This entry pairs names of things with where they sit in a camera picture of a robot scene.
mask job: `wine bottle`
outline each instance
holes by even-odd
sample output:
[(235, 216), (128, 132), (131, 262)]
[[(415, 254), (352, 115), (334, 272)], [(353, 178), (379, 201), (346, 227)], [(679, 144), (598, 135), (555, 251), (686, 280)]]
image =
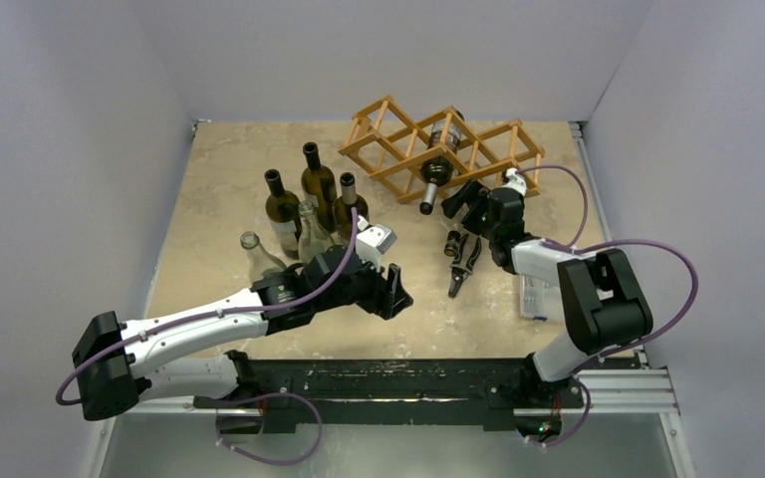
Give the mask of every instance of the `wine bottle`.
[(303, 147), (306, 156), (306, 169), (301, 175), (306, 200), (315, 206), (318, 222), (329, 233), (336, 231), (336, 221), (333, 217), (333, 204), (336, 202), (336, 176), (327, 167), (321, 165), (318, 157), (318, 145), (307, 142)]
[(342, 244), (348, 245), (354, 227), (351, 208), (356, 207), (359, 215), (365, 217), (369, 222), (371, 222), (371, 217), (365, 199), (356, 194), (356, 178), (346, 172), (339, 177), (339, 183), (342, 185), (342, 197), (336, 200), (336, 205), (333, 206), (333, 215), (336, 217), (336, 231), (339, 233), (339, 240)]
[(265, 200), (265, 213), (271, 221), (271, 228), (280, 242), (280, 249), (290, 259), (298, 258), (298, 239), (301, 237), (301, 219), (298, 216), (298, 196), (283, 187), (280, 171), (265, 171), (265, 182), (271, 195)]
[(318, 222), (318, 214), (312, 201), (304, 201), (298, 206), (298, 213), (301, 215), (301, 239), (298, 241), (298, 252), (301, 262), (309, 264), (318, 254), (327, 251), (336, 243), (333, 236), (321, 227)]
[(269, 274), (286, 270), (286, 264), (283, 261), (274, 257), (262, 247), (262, 243), (259, 242), (259, 236), (255, 232), (245, 232), (239, 238), (239, 241), (242, 243), (242, 249), (245, 250), (250, 261), (248, 278), (251, 284)]
[[(464, 120), (464, 116), (459, 110), (456, 110), (456, 114)], [(446, 119), (436, 121), (432, 125), (432, 131), (429, 134), (429, 143), (426, 145), (427, 149), (438, 144), (441, 140), (441, 134), (444, 132), (444, 124)], [(457, 152), (459, 144), (461, 143), (461, 131), (455, 124), (450, 123), (450, 129), (447, 131), (447, 147), (453, 152)], [(444, 184), (450, 182), (450, 178), (453, 177), (453, 165), (450, 164), (450, 160), (443, 155), (436, 156), (433, 159), (428, 159), (420, 166), (420, 176), (423, 178), (423, 182), (426, 183), (426, 189), (423, 192), (423, 199), (420, 201), (418, 210), (424, 216), (432, 214), (432, 208), (435, 205), (435, 196), (438, 194), (438, 188)]]

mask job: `wooden wine rack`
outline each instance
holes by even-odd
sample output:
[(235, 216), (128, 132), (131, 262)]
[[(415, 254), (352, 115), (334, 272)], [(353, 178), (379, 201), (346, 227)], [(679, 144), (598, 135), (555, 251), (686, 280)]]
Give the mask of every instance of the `wooden wine rack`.
[[(391, 134), (383, 134), (380, 127), (383, 124), (385, 113), (391, 112), (401, 123), (402, 128)], [(425, 131), (428, 126), (437, 121), (444, 120), (444, 129), (441, 132), (441, 138), (438, 143), (430, 149), (421, 152), (415, 152), (415, 145), (418, 140), (422, 141), (424, 146), (429, 145), (429, 133)], [(470, 154), (467, 160), (462, 160), (456, 152), (453, 152), (447, 145), (447, 134), (450, 126), (455, 124), (461, 131), (461, 143), (458, 151), (470, 148)], [(500, 156), (494, 152), (485, 142), (501, 134), (509, 133), (508, 149), (506, 154)], [(406, 150), (400, 150), (395, 143), (408, 137), (408, 146)], [(525, 151), (518, 152), (517, 139), (525, 146)], [(379, 144), (382, 149), (380, 157), (372, 162), (363, 157), (362, 150), (373, 143)], [(487, 164), (477, 164), (479, 153), (487, 159)], [(527, 160), (534, 160), (531, 165), (541, 164), (541, 158), (544, 156), (544, 148), (538, 145), (532, 136), (523, 127), (519, 119), (512, 119), (498, 126), (489, 128), (483, 132), (474, 132), (467, 123), (456, 114), (454, 107), (447, 107), (434, 115), (430, 115), (420, 121), (413, 120), (402, 108), (394, 102), (391, 96), (385, 96), (365, 108), (359, 110), (354, 115), (353, 125), (348, 134), (344, 145), (339, 149), (339, 154), (347, 156), (353, 160), (359, 167), (364, 169), (371, 179), (378, 181), (391, 193), (397, 196), (400, 203), (410, 202), (423, 196), (424, 187), (414, 188), (415, 178), (422, 183), (419, 169), (424, 161), (443, 155), (453, 167), (458, 171), (447, 184), (438, 188), (438, 195), (446, 197), (446, 189), (455, 187), (467, 182), (468, 179), (474, 179), (481, 182), (486, 187), (496, 187), (502, 183), (502, 172), (509, 167), (520, 167), (520, 163)], [(395, 163), (385, 165), (385, 158), (390, 154)], [(405, 188), (398, 187), (391, 180), (391, 176), (401, 171), (409, 171), (409, 177)], [(526, 196), (538, 195), (538, 170), (533, 174), (524, 174), (527, 183)], [(487, 176), (495, 175), (493, 184), (486, 181)]]

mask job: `pliers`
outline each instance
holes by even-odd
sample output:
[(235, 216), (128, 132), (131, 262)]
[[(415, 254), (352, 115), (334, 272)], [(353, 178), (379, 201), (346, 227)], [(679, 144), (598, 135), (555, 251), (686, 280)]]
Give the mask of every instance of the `pliers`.
[(469, 237), (470, 234), (462, 236), (458, 247), (456, 248), (456, 255), (453, 257), (453, 262), (450, 263), (450, 274), (452, 275), (452, 278), (450, 279), (450, 289), (447, 291), (447, 297), (450, 299), (454, 299), (456, 295), (458, 295), (464, 280), (473, 274), (473, 265), (476, 264), (476, 260), (482, 252), (482, 240), (479, 236), (474, 236), (476, 237), (476, 244), (473, 246), (473, 251), (471, 251), (470, 256), (467, 258), (467, 262), (464, 263), (464, 267), (461, 267), (461, 260), (464, 256), (464, 246)]

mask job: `floor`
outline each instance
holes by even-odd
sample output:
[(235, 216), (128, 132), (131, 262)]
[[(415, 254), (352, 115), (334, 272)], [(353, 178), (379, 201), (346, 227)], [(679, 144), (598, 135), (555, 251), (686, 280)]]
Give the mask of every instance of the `floor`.
[[(474, 122), (477, 131), (498, 122)], [(564, 328), (562, 323), (526, 320), (519, 314), (518, 278), (482, 255), (474, 275), (456, 299), (448, 299), (449, 258), (442, 254), (447, 228), (440, 208), (417, 212), (417, 201), (398, 204), (385, 188), (337, 150), (351, 124), (345, 122), (201, 123), (160, 257), (148, 314), (161, 316), (206, 304), (250, 285), (239, 236), (253, 230), (265, 247), (279, 252), (265, 215), (268, 196), (263, 173), (275, 167), (288, 189), (301, 193), (306, 167), (301, 146), (319, 145), (322, 162), (336, 176), (357, 177), (357, 191), (369, 203), (371, 221), (391, 227), (397, 242), (384, 256), (402, 268), (414, 306), (391, 321), (356, 306), (315, 317), (312, 324), (267, 338), (228, 343), (202, 357), (244, 350), (257, 359), (428, 359), (523, 357)], [(562, 164), (584, 179), (565, 122), (526, 122), (546, 149), (544, 164)], [(541, 195), (527, 199), (525, 220), (533, 234), (567, 241), (582, 217), (576, 183), (560, 171), (542, 171)], [(580, 245), (602, 241), (595, 214)]]

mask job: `white wall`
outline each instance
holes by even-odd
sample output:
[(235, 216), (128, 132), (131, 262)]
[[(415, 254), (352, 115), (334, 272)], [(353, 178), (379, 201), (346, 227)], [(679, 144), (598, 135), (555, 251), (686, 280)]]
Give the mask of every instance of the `white wall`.
[(391, 93), (416, 117), (586, 120), (651, 0), (134, 0), (187, 111), (343, 120)]
[[(650, 348), (700, 476), (765, 476), (765, 1), (656, 1), (586, 139), (615, 236), (696, 262), (693, 312)], [(673, 312), (686, 275), (634, 257), (653, 310)]]
[(129, 1), (0, 1), (0, 476), (77, 476), (54, 392), (92, 316), (141, 312), (188, 127)]

